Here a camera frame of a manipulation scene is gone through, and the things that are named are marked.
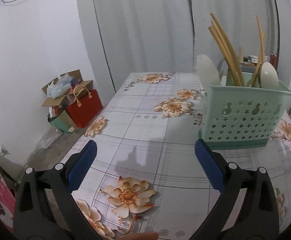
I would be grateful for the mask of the steel spoon front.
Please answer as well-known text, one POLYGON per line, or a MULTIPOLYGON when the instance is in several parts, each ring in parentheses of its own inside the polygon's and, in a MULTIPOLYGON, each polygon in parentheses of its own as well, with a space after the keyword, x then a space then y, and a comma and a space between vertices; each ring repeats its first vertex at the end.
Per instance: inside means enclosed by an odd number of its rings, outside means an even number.
POLYGON ((218 71, 219 79, 222 80, 222 78, 226 76, 228 72, 228 65, 224 57, 219 61, 216 69, 218 71))

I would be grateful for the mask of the red paper gift bag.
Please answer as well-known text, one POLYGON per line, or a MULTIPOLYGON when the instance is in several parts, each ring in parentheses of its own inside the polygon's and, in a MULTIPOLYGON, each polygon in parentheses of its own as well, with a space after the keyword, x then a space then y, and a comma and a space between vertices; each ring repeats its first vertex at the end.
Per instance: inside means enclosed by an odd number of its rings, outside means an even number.
POLYGON ((88 123, 103 109, 100 97, 95 89, 88 90, 83 85, 77 85, 73 90, 74 102, 66 107, 67 113, 79 128, 85 128, 88 123))

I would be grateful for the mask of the wall power outlet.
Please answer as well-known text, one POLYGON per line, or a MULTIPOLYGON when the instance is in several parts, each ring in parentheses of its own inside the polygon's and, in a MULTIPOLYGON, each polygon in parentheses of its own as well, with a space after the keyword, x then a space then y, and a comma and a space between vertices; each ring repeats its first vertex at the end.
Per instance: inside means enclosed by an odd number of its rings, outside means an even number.
POLYGON ((1 153, 3 156, 9 154, 9 152, 7 151, 7 149, 6 149, 3 145, 0 146, 0 153, 1 153))

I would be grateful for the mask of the grey side cabinet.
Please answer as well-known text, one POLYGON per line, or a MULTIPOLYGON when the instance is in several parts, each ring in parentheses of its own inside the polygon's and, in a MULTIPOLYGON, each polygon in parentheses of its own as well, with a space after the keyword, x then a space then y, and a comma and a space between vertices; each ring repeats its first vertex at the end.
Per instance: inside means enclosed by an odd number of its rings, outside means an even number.
POLYGON ((257 65, 250 62, 243 62, 239 63, 239 66, 241 67, 242 72, 254 73, 257 65))

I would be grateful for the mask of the teal gift bag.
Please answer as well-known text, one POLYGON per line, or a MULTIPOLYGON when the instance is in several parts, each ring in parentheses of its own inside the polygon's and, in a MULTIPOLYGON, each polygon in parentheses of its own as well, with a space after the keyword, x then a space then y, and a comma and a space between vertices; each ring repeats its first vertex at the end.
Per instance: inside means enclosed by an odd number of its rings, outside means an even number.
POLYGON ((48 116, 47 121, 51 126, 61 130, 62 132, 72 133, 77 128, 77 125, 68 115, 67 111, 60 112, 54 118, 50 118, 48 116))

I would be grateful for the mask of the cardboard tube roll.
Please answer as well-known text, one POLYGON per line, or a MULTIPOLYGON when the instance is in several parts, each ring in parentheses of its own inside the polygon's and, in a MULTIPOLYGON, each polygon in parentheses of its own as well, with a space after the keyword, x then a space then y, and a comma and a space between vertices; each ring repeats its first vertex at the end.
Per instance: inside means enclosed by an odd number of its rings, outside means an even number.
POLYGON ((242 47, 239 47, 238 61, 240 64, 243 64, 244 62, 244 48, 242 47))

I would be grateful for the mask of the floral plaid tablecloth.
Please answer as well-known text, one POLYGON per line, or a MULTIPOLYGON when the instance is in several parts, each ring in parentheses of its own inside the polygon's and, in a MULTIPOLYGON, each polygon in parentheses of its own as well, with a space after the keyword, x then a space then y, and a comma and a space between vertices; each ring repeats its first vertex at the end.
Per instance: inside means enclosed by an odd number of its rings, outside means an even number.
MULTIPOLYGON (((202 85, 191 73, 133 73, 97 119, 98 153, 73 198, 100 213, 102 224, 124 232, 116 215, 119 178, 147 181, 150 210, 134 210, 136 232, 189 239, 218 199, 194 153, 203 114, 202 85)), ((279 207, 279 228, 291 223, 291 119, 283 113, 266 146, 218 150, 241 168, 267 169, 279 207)))

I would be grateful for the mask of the red thermos bottle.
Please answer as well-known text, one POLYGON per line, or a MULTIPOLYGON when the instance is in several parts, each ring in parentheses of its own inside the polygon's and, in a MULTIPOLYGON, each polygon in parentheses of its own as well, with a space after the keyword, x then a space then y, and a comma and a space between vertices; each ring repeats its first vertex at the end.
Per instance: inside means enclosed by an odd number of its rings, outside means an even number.
POLYGON ((270 55, 270 63, 273 65, 273 67, 277 68, 277 55, 275 53, 271 53, 270 55))

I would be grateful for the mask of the open cardboard box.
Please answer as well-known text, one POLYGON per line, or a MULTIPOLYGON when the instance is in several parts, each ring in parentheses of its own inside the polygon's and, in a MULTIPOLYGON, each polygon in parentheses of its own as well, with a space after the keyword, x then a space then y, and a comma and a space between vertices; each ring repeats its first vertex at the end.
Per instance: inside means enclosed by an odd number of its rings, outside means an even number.
POLYGON ((41 107, 71 105, 93 90, 93 81, 84 81, 79 69, 61 74, 42 88, 46 99, 41 107))

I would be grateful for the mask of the mint green utensil holder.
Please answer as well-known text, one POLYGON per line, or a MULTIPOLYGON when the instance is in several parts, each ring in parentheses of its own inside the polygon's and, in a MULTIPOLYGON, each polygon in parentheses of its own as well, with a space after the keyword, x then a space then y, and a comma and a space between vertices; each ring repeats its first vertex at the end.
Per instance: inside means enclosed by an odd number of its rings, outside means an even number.
POLYGON ((210 85, 203 97, 199 138, 213 150, 263 147, 280 121, 291 91, 235 86, 230 75, 223 85, 210 85))

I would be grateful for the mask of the white curtain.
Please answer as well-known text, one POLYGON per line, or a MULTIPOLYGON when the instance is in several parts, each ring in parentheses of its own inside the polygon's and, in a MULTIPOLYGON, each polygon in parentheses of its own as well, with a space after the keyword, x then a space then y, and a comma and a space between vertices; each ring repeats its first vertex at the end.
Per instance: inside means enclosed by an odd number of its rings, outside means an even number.
POLYGON ((235 50, 279 49, 275 0, 77 0, 97 87, 110 100, 133 72, 191 72, 199 54, 222 59, 208 31, 213 13, 235 50))

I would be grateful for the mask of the cream plastic rice paddle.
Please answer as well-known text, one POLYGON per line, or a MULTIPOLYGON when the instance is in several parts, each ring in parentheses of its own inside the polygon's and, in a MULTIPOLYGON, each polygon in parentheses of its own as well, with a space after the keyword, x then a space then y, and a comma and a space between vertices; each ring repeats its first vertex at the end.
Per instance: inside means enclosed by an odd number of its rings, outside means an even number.
POLYGON ((278 75, 274 66, 269 62, 264 62, 259 73, 260 86, 265 89, 275 89, 278 87, 278 75))

